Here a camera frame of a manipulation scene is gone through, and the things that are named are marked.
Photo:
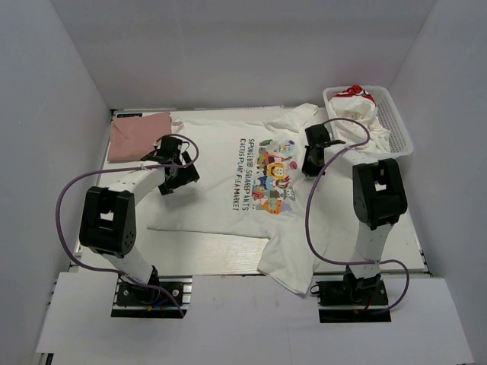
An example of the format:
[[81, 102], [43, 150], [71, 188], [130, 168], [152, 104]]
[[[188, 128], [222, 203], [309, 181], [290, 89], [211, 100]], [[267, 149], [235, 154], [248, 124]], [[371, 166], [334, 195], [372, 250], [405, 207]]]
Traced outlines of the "white cartoon print t shirt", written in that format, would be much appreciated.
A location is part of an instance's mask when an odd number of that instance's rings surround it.
[[173, 131], [199, 147], [199, 180], [149, 195], [148, 229], [264, 239], [258, 271], [306, 293], [317, 260], [304, 229], [312, 183], [301, 167], [318, 111], [305, 103], [272, 120], [177, 118]]

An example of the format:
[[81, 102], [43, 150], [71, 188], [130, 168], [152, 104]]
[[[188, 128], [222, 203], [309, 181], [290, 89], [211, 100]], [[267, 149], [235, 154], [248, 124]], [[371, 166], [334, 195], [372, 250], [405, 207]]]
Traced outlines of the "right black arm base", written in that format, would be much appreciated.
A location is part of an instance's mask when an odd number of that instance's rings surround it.
[[310, 287], [310, 293], [318, 299], [323, 324], [391, 321], [387, 291], [379, 274], [364, 279], [348, 272], [340, 281], [318, 281]]

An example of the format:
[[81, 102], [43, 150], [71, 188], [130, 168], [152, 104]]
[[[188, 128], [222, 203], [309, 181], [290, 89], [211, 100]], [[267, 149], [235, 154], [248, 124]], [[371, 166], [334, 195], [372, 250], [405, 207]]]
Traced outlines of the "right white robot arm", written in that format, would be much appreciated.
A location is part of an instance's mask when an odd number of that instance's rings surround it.
[[[336, 163], [352, 180], [352, 203], [359, 221], [358, 235], [352, 259], [339, 262], [325, 258], [315, 250], [310, 237], [310, 208], [313, 195], [326, 169]], [[305, 236], [316, 258], [347, 268], [351, 279], [343, 284], [345, 297], [361, 303], [371, 294], [371, 285], [380, 280], [380, 263], [387, 237], [408, 202], [399, 164], [393, 158], [379, 160], [345, 146], [341, 142], [327, 142], [305, 148], [302, 172], [313, 177], [305, 209]]]

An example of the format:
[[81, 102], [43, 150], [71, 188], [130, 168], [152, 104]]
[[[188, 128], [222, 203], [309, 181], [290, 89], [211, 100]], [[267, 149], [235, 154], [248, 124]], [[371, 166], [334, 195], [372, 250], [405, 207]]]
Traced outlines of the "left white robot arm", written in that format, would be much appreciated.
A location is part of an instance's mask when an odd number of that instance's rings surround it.
[[135, 284], [135, 295], [143, 303], [153, 303], [161, 294], [157, 269], [136, 248], [136, 205], [158, 189], [170, 194], [199, 174], [188, 152], [176, 160], [156, 165], [142, 164], [107, 187], [89, 188], [79, 233], [80, 244], [104, 257], [124, 281]]

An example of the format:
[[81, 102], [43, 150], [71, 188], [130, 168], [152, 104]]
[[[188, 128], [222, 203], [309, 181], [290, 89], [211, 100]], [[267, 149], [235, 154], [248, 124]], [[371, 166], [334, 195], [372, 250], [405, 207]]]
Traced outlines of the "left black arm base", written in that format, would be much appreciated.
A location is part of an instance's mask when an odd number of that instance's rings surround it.
[[159, 278], [159, 285], [172, 295], [181, 314], [165, 292], [155, 293], [118, 280], [110, 315], [127, 319], [182, 319], [189, 309], [192, 284], [192, 278]]

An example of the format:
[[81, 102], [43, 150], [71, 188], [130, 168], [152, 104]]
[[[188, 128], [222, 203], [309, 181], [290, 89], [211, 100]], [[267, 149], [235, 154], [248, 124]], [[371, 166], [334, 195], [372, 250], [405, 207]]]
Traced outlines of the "white red print t shirt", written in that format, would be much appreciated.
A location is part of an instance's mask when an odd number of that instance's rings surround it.
[[331, 118], [335, 121], [338, 139], [349, 145], [359, 144], [365, 154], [390, 153], [390, 131], [377, 117], [377, 103], [362, 86], [353, 85], [329, 99]]

